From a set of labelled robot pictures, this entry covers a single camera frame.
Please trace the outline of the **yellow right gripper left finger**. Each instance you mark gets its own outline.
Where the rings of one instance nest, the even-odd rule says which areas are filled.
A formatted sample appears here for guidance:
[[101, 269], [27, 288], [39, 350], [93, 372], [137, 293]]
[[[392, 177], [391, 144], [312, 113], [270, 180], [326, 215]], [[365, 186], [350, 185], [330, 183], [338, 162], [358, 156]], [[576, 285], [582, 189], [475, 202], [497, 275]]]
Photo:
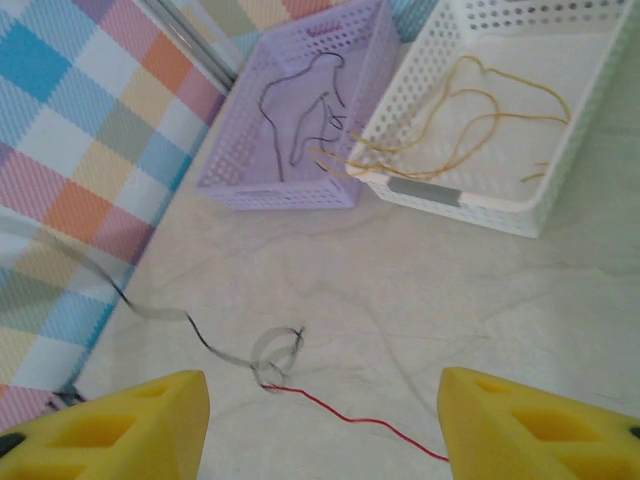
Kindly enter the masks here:
[[195, 479], [208, 423], [204, 373], [173, 373], [3, 432], [1, 476]]

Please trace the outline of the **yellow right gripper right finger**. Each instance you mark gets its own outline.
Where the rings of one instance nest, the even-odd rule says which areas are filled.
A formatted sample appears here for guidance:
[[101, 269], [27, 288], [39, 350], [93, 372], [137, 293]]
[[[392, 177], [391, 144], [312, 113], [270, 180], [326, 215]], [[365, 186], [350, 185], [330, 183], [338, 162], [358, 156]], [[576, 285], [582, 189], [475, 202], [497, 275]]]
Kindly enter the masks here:
[[479, 371], [443, 370], [439, 423], [456, 479], [636, 479], [632, 416]]

